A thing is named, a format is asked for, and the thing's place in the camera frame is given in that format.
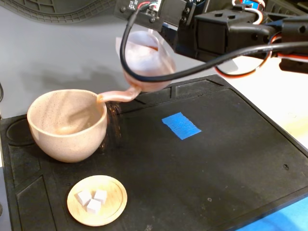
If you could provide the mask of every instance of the black mat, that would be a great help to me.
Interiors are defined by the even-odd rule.
[[[107,10],[115,0],[0,0],[0,6],[40,23],[77,23]]]
[[[45,155],[25,116],[0,122],[14,231],[232,230],[307,195],[307,152],[218,76],[142,94],[121,109],[104,149],[76,164]],[[161,121],[178,112],[202,132],[180,140]],[[112,176],[128,193],[123,214],[98,228],[66,206],[73,185],[92,175]]]

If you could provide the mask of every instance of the red wire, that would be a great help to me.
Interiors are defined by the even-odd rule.
[[[280,34],[275,35],[275,36],[271,39],[270,43],[273,43],[279,36],[280,36]],[[267,61],[270,57],[271,57],[271,52],[268,53],[268,55],[265,57],[265,59],[262,61],[262,63],[261,63],[257,68],[255,68],[254,70],[252,70],[252,71],[250,71],[250,72],[244,73],[244,74],[242,74],[242,75],[241,75],[241,74],[235,74],[235,75],[233,75],[233,74],[227,74],[227,73],[222,72],[218,67],[215,67],[215,70],[216,70],[221,76],[224,76],[224,77],[226,77],[226,78],[242,78],[242,77],[246,77],[246,76],[249,76],[249,75],[255,73],[261,66],[263,66],[264,63],[266,63],[266,61]]]
[[[296,54],[278,54],[281,57],[286,57],[286,58],[295,58],[295,59],[308,59],[308,56],[304,55],[296,55]]]
[[[137,9],[139,9],[141,6],[143,6],[143,5],[145,5],[145,4],[149,4],[149,3],[151,3],[151,2],[150,2],[150,1],[144,1],[144,2],[142,2],[142,3],[140,3],[140,4],[138,5]]]

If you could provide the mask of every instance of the black cable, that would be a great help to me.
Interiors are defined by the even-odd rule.
[[[257,53],[264,53],[264,52],[269,52],[269,51],[290,51],[295,48],[306,48],[308,47],[308,41],[304,42],[285,42],[285,43],[277,43],[277,44],[266,44],[266,45],[257,45],[257,46],[252,46],[252,47],[246,47],[246,48],[241,48],[236,51],[232,51],[230,53],[221,55],[215,59],[212,59],[208,61],[205,64],[176,72],[174,74],[169,74],[169,75],[164,75],[164,76],[153,76],[153,77],[147,77],[147,76],[141,76],[136,73],[134,73],[130,67],[128,66],[126,59],[125,59],[125,48],[126,48],[126,43],[128,40],[128,35],[129,32],[132,28],[132,26],[135,23],[135,20],[137,18],[137,14],[139,13],[140,10],[142,10],[143,7],[140,9],[137,9],[130,19],[128,20],[128,23],[126,25],[123,37],[122,37],[122,42],[121,42],[121,47],[120,47],[120,60],[123,69],[133,78],[136,80],[142,81],[142,82],[163,82],[163,81],[172,81],[178,78],[190,76],[193,74],[196,74],[198,72],[210,69],[212,67],[215,67],[219,64],[222,64],[228,60],[234,59],[239,56],[243,55],[251,55],[251,54],[257,54]]]
[[[3,99],[3,87],[0,83],[0,102],[2,101],[2,99]]]
[[[277,35],[279,35],[279,34],[280,34],[280,32],[275,33],[275,34],[270,38],[268,44],[271,44],[272,42],[274,42],[274,41],[275,41],[274,38],[275,38]],[[266,63],[266,61],[270,58],[270,56],[271,56],[271,52],[268,51],[268,52],[266,53],[264,59],[262,60],[262,62],[261,62],[255,69],[253,69],[253,70],[251,70],[251,71],[248,71],[248,72],[245,72],[245,73],[241,73],[241,74],[228,74],[228,73],[222,71],[218,66],[216,66],[215,68],[216,68],[216,70],[218,71],[218,73],[221,74],[221,75],[223,75],[224,77],[244,77],[244,76],[248,76],[248,75],[250,75],[250,74],[256,72],[259,68],[261,68],[261,67]]]

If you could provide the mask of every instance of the gray table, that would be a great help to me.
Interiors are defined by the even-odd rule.
[[[95,93],[124,90],[115,38],[126,22],[113,9],[70,25],[49,25],[27,20],[0,7],[0,82],[4,98],[2,118],[23,115],[40,95],[58,89],[86,89]],[[146,30],[135,26],[133,30]],[[200,62],[172,54],[177,70]],[[235,70],[229,63],[225,70]],[[187,78],[211,75],[208,70]]]

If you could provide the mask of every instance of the metal screw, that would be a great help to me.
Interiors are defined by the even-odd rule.
[[[182,23],[186,23],[186,21],[187,21],[187,18],[183,16],[183,17],[181,18],[181,22],[182,22]]]
[[[288,165],[283,165],[283,168],[284,168],[285,170],[289,170],[289,169],[290,169]]]
[[[184,13],[185,13],[185,14],[188,14],[190,11],[191,11],[191,10],[187,7],[187,8],[185,8]]]

